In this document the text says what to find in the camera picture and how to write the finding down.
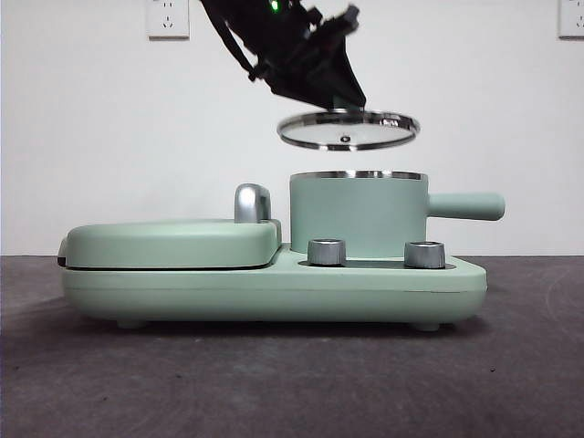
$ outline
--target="gray table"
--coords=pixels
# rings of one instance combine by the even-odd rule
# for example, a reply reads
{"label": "gray table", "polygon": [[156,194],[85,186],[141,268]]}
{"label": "gray table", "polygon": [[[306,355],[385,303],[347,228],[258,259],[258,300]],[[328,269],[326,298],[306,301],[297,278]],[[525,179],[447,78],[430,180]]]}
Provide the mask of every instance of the gray table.
{"label": "gray table", "polygon": [[480,314],[399,324],[156,323],[61,296],[53,257],[2,259],[3,437],[584,436],[584,257],[469,257]]}

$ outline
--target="rubber foot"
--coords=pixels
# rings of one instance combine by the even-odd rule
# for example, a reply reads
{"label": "rubber foot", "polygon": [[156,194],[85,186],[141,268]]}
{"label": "rubber foot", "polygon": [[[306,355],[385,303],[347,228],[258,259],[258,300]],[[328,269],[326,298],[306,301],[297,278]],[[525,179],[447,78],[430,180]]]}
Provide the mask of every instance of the rubber foot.
{"label": "rubber foot", "polygon": [[117,321],[118,329],[135,330],[148,325],[148,321],[121,320]]}
{"label": "rubber foot", "polygon": [[419,323],[412,323],[410,324],[412,329],[416,329],[418,331],[438,331],[440,328],[440,324],[419,324]]}

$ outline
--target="stainless steel rim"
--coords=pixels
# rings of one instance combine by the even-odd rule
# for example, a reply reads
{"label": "stainless steel rim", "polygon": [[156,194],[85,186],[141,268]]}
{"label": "stainless steel rim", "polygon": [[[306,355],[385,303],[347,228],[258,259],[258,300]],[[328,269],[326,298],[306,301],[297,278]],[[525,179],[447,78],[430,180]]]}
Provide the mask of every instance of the stainless steel rim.
{"label": "stainless steel rim", "polygon": [[[370,124],[387,127],[387,129],[399,129],[408,131],[408,135],[402,139],[392,141],[379,141],[371,143],[330,144],[326,142],[301,141],[287,136],[287,132],[294,128],[305,126],[338,123],[341,125]],[[301,148],[321,151],[366,151],[381,148],[390,148],[412,141],[420,132],[420,123],[417,120],[394,112],[360,111],[347,109],[334,109],[327,112],[314,112],[302,114],[282,120],[277,125],[277,134],[286,143]]]}
{"label": "stainless steel rim", "polygon": [[424,173],[415,172],[393,172],[393,171],[324,171],[324,172],[304,172],[297,173],[290,177],[290,181],[302,178],[394,178],[398,180],[427,181],[428,176]]}

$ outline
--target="mint green pot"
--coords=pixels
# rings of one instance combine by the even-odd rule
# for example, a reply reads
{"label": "mint green pot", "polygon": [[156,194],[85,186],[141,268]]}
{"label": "mint green pot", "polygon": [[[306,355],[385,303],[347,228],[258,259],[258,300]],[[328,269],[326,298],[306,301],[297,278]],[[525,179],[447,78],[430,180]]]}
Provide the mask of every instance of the mint green pot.
{"label": "mint green pot", "polygon": [[347,256],[403,256],[406,242],[426,240],[428,217],[495,221],[497,193],[428,194],[424,174],[389,171],[310,172],[290,178],[292,251],[311,239],[343,239]]}

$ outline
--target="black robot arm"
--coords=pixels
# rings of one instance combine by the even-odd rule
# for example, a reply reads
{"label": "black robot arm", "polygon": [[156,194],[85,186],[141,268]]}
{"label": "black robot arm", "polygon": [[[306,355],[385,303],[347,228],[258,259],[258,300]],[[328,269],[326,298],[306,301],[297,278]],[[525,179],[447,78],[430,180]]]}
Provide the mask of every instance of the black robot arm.
{"label": "black robot arm", "polygon": [[[300,0],[201,0],[215,30],[251,80],[263,79],[274,94],[327,110],[363,108],[365,95],[351,69],[346,35],[359,9],[322,21]],[[257,55],[252,66],[232,32]]]}

